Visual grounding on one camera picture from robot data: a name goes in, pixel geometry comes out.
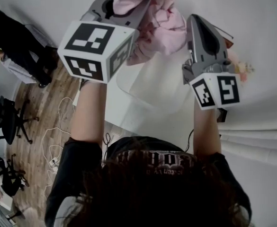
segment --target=pink fabric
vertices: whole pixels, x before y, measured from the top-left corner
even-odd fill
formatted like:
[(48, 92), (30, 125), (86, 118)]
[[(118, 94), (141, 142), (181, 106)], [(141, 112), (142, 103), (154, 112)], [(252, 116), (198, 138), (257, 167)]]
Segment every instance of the pink fabric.
[[(123, 15), (142, 0), (114, 0), (114, 13)], [(140, 36), (128, 65), (143, 63), (156, 52), (165, 55), (179, 51), (187, 39), (185, 19), (174, 7), (174, 0), (151, 0), (151, 4), (138, 28)]]

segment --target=white box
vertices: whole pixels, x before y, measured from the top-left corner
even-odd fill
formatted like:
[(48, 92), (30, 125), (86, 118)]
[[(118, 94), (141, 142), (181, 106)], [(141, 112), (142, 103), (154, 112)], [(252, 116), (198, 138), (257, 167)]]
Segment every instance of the white box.
[(73, 21), (58, 48), (70, 73), (108, 83), (132, 51), (135, 29), (96, 21)]
[(238, 74), (203, 73), (190, 82), (202, 110), (226, 108), (240, 103)]

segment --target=white curtain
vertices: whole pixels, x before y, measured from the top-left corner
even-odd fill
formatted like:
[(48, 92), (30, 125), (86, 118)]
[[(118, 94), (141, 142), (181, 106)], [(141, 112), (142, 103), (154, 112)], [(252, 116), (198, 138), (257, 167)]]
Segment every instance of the white curtain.
[(277, 95), (231, 108), (219, 132), (223, 150), (277, 166)]

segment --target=wooden floor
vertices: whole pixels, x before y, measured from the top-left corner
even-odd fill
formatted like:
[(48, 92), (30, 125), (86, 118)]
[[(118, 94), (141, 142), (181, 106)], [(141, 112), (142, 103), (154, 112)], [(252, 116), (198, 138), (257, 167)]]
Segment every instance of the wooden floor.
[[(59, 130), (49, 131), (44, 139), (44, 147), (41, 146), (41, 140), (45, 131), (50, 128), (58, 127), (58, 105), (64, 97), (74, 99), (79, 86), (79, 80), (71, 77), (61, 62), (59, 62), (57, 70), (54, 72), (51, 85), (44, 89), (40, 89), (37, 84), (20, 86), (16, 97), (16, 108), (21, 108), (26, 99), (30, 100), (27, 106), (25, 118), (39, 117), (40, 121), (32, 121), (25, 125), (27, 134), (33, 140), (33, 144), (27, 143), (24, 135), (21, 138), (15, 137), (11, 146), (7, 147), (8, 158), (11, 154), (16, 154), (16, 169), (26, 171), (25, 178), (28, 180), (30, 187), (26, 187), (25, 191), (18, 191), (14, 197), (15, 204), (21, 209), (33, 209), (37, 213), (37, 217), (42, 220), (45, 215), (45, 197), (44, 189), (46, 185), (51, 184), (51, 180), (47, 176), (49, 166), (43, 157), (43, 148), (45, 156), (50, 160), (49, 146), (60, 144)], [(65, 99), (61, 104), (61, 127), (65, 131), (70, 131), (70, 121), (73, 115), (72, 102)], [(69, 138), (68, 134), (63, 133), (62, 145)], [(58, 156), (59, 147), (52, 147), (53, 156)], [(46, 189), (46, 196), (51, 188)]]

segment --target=white marker cube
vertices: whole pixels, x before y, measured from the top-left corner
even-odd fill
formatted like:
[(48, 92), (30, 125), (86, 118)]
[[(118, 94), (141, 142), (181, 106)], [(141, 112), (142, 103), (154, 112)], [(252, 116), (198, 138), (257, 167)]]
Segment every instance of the white marker cube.
[(202, 110), (225, 108), (240, 103), (238, 74), (203, 73), (190, 82)]
[(108, 83), (131, 53), (135, 30), (96, 21), (73, 21), (58, 54), (74, 77)]

